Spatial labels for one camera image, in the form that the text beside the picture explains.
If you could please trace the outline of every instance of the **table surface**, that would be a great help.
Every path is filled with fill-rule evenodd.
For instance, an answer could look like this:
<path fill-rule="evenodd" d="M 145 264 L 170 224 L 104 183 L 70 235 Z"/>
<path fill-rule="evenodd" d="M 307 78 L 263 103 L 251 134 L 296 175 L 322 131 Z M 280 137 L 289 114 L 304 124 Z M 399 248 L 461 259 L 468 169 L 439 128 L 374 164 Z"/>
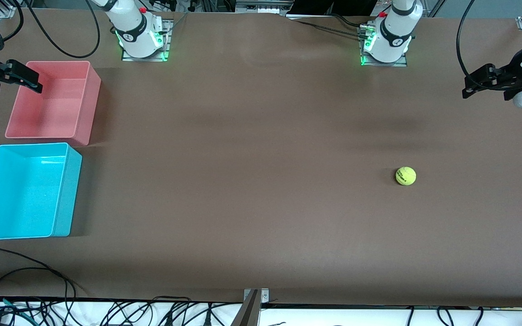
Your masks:
<path fill-rule="evenodd" d="M 89 12 L 39 13 L 60 46 L 93 47 Z M 26 16 L 0 60 L 67 60 Z M 0 246 L 83 297 L 266 287 L 278 302 L 522 306 L 522 109 L 495 91 L 461 98 L 457 20 L 422 19 L 408 68 L 360 66 L 351 37 L 273 14 L 189 14 L 168 62 L 121 62 L 99 20 L 72 234 Z M 470 70 L 520 48 L 513 20 L 466 23 Z M 16 91 L 0 92 L 0 144 L 21 143 L 4 138 Z M 394 181 L 404 165 L 413 186 Z M 0 275 L 26 264 L 0 254 Z M 13 294 L 63 283 L 24 272 L 0 285 Z"/>

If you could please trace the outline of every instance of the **pink plastic container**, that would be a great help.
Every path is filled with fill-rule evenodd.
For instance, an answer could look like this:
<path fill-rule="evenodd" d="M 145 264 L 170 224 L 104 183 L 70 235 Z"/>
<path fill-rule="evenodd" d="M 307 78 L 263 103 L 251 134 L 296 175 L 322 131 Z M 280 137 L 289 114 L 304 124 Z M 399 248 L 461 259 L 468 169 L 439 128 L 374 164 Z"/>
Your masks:
<path fill-rule="evenodd" d="M 87 61 L 30 61 L 43 92 L 19 87 L 5 137 L 47 139 L 86 146 L 96 112 L 100 77 Z"/>

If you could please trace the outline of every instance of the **turquoise plastic container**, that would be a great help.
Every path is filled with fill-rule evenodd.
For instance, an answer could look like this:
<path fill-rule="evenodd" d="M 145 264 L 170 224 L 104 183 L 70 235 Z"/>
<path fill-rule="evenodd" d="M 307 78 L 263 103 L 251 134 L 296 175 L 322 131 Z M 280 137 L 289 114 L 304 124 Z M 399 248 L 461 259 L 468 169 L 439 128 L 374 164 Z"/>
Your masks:
<path fill-rule="evenodd" d="M 0 240 L 70 234 L 82 156 L 67 143 L 0 146 Z"/>

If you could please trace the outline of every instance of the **pink bin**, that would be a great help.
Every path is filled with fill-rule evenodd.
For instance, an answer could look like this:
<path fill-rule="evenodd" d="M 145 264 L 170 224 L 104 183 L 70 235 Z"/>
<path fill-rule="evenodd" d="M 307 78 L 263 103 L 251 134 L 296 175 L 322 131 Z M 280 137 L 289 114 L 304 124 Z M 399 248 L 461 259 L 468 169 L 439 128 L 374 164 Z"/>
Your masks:
<path fill-rule="evenodd" d="M 27 66 L 39 73 L 43 92 L 19 87 L 5 137 L 88 145 L 101 82 L 92 65 L 30 61 Z"/>

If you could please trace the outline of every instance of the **tennis ball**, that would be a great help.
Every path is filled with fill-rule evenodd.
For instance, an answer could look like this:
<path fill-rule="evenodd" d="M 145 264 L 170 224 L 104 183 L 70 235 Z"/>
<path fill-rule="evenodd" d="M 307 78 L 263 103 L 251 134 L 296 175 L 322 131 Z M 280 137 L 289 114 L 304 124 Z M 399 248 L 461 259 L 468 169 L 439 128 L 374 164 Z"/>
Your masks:
<path fill-rule="evenodd" d="M 401 167 L 396 171 L 396 181 L 403 186 L 409 186 L 416 181 L 416 172 L 409 167 Z"/>

